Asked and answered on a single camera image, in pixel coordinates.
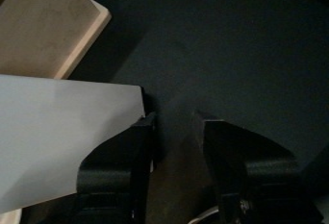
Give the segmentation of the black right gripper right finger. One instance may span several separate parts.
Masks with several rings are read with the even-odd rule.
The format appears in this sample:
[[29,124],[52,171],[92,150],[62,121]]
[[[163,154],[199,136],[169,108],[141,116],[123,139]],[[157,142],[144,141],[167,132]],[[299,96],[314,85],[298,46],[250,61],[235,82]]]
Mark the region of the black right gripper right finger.
[[205,112],[193,113],[193,124],[219,224],[322,224],[292,153]]

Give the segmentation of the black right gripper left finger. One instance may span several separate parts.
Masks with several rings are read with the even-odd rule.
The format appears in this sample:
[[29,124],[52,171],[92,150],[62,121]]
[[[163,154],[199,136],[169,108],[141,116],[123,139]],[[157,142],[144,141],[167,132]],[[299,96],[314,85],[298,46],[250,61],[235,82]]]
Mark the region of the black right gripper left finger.
[[145,224],[153,122],[151,112],[82,159],[76,224]]

